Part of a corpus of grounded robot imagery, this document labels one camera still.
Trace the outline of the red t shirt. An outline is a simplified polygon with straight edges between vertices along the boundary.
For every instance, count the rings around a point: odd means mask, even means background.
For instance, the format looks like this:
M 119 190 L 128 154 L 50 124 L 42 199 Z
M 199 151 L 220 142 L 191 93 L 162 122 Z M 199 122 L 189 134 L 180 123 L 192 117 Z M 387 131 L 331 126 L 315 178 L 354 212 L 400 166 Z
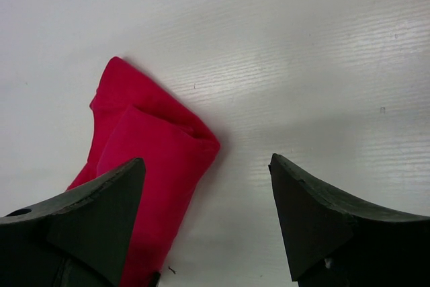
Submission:
M 72 186 L 135 157 L 144 161 L 142 198 L 121 285 L 148 286 L 161 271 L 220 143 L 193 112 L 118 57 L 108 62 L 90 107 L 93 140 Z

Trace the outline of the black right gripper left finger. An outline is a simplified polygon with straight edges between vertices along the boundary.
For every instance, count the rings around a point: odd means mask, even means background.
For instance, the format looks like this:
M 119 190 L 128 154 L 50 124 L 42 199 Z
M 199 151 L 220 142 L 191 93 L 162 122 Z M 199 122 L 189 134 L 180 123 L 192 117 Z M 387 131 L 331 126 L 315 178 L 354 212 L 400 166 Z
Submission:
M 1 217 L 1 285 L 118 286 L 145 173 L 135 158 Z

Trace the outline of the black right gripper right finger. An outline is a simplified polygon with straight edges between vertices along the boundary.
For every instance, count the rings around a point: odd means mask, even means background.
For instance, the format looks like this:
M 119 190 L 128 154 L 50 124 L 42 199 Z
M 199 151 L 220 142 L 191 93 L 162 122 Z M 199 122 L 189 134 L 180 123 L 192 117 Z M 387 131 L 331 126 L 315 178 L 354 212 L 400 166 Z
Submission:
M 429 218 L 367 202 L 282 155 L 269 164 L 291 279 L 299 286 L 428 286 Z

